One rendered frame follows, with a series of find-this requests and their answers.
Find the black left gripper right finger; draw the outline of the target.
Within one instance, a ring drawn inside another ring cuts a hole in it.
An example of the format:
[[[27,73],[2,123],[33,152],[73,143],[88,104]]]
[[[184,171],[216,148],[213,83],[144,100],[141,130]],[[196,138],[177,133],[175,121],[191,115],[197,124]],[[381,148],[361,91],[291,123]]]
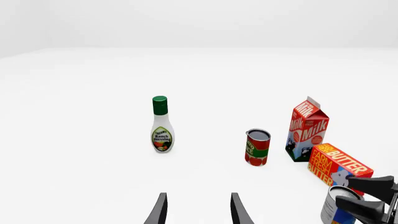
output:
[[[230,210],[233,224],[254,224],[236,192],[231,194]]]

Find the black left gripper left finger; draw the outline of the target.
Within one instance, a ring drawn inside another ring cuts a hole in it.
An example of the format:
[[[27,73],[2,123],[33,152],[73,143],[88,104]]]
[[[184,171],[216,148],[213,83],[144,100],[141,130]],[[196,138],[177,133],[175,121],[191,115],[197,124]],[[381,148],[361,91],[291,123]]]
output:
[[[159,197],[144,224],[165,224],[167,218],[167,209],[167,194],[162,192],[159,194]]]

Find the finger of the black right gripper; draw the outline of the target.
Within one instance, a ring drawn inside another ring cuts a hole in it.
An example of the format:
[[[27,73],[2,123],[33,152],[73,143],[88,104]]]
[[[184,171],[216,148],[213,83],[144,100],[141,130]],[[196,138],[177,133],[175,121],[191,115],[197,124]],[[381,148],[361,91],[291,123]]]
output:
[[[339,195],[336,197],[336,206],[363,224],[387,224],[385,203],[382,201],[363,201]]]
[[[372,195],[384,203],[392,202],[395,193],[394,185],[394,177],[391,175],[377,178],[350,177],[348,179],[348,188]]]

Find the silver soup can blue label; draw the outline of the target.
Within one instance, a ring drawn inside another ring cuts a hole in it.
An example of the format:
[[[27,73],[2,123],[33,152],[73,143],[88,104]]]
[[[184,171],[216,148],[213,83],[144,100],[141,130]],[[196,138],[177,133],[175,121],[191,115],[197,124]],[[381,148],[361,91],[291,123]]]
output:
[[[354,224],[356,218],[336,206],[336,197],[345,196],[352,199],[363,200],[363,197],[358,195],[353,190],[345,186],[331,186],[323,204],[320,214],[323,224]]]

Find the red butter box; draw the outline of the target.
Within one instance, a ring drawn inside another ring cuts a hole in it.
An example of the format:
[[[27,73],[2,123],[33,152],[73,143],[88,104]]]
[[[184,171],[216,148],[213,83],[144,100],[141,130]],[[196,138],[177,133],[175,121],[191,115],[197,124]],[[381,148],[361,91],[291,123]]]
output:
[[[329,143],[313,147],[308,170],[328,186],[349,186],[349,178],[373,176],[374,171]]]

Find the red tomato sauce can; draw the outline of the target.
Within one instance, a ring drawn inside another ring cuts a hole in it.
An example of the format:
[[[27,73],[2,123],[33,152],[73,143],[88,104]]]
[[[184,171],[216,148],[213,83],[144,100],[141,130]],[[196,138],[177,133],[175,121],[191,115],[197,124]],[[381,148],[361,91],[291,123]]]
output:
[[[252,166],[264,166],[267,162],[271,135],[259,128],[246,132],[245,160]]]

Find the ranch dressing bottle green cap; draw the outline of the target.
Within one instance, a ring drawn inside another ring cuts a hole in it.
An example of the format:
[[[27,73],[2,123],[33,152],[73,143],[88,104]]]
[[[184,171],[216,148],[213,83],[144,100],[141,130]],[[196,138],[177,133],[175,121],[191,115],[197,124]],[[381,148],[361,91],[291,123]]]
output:
[[[166,153],[171,151],[175,142],[174,129],[169,120],[166,96],[155,96],[152,99],[154,122],[151,129],[150,140],[155,151]]]

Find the red and white milk carton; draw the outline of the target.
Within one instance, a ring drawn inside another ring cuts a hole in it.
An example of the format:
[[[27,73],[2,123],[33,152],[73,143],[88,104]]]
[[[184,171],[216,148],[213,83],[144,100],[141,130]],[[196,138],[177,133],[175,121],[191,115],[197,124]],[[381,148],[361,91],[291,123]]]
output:
[[[311,97],[293,109],[285,150],[294,162],[309,161],[313,147],[324,140],[329,120]]]

